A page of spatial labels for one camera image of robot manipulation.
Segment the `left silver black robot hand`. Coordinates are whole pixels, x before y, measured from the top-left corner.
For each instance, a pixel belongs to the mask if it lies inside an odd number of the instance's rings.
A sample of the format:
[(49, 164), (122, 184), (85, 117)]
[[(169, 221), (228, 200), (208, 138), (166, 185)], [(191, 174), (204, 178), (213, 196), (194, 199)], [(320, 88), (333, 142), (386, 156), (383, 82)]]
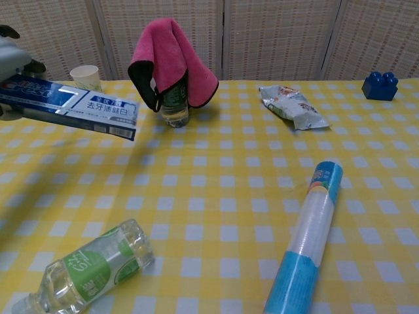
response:
[[(23, 76), (30, 82), (44, 82), (46, 66), (37, 61), (10, 39), (19, 39), (20, 34), (12, 27), (1, 24), (1, 84), (15, 75)], [(21, 105), (11, 105), (1, 99), (1, 120), (13, 121), (28, 118), (45, 122), (41, 113), (25, 109)]]

